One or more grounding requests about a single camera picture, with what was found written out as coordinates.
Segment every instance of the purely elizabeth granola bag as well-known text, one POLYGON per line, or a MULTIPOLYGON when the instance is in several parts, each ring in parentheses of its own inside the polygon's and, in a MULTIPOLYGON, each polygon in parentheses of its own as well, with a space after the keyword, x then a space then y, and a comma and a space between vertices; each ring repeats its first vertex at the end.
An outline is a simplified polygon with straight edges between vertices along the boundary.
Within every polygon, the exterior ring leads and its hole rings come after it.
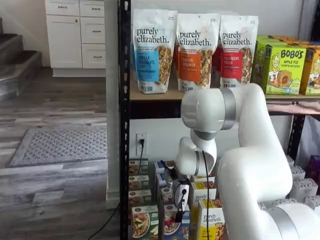
POLYGON ((250 83, 258 23, 257 16, 221 16, 221 87, 250 83))
POLYGON ((210 88, 212 56, 219 38, 220 14, 179 13, 179 90, 210 88))
POLYGON ((177 11, 135 9, 133 45, 138 88, 145 94, 168 90, 174 54, 177 11))

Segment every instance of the doormat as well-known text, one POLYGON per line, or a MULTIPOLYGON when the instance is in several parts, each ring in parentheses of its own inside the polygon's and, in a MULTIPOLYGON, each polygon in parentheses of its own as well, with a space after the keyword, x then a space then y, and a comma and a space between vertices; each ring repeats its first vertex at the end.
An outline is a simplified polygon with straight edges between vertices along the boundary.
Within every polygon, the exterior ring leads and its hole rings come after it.
POLYGON ((29 129, 8 167, 69 163, 107 158, 106 126, 29 129))

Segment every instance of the staircase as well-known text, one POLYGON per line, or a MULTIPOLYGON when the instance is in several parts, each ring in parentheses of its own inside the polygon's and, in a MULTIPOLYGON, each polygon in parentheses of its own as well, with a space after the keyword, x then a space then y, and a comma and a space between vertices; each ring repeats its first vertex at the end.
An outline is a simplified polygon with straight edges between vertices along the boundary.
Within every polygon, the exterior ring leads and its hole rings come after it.
POLYGON ((0 18, 0 101, 19 96, 41 66, 41 52, 24 50, 22 36, 5 34, 0 18))

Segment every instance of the wooden floor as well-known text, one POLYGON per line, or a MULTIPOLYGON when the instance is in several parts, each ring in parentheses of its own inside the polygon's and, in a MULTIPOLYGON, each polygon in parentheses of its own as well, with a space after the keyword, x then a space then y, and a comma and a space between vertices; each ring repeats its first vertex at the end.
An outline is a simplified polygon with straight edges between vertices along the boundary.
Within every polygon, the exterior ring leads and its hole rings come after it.
MULTIPOLYGON (((107 160, 6 168, 29 128, 105 125, 104 78, 41 73, 24 93, 0 102, 0 239, 87 240, 109 218, 107 160)), ((119 217, 95 238, 119 239, 119 217)))

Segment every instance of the drawer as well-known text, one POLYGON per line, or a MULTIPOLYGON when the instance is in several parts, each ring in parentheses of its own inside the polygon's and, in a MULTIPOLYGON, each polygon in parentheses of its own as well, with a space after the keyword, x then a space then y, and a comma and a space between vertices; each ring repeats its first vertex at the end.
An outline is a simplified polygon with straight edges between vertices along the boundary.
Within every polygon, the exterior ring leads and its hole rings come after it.
POLYGON ((105 17, 104 1, 97 0, 80 0, 81 17, 105 17))
POLYGON ((45 0, 47 15, 79 16, 79 0, 45 0))
POLYGON ((106 68, 106 46, 104 44, 82 44, 84 69, 106 68))
POLYGON ((81 17, 81 38, 83 44, 105 43, 105 19, 100 17, 81 17))

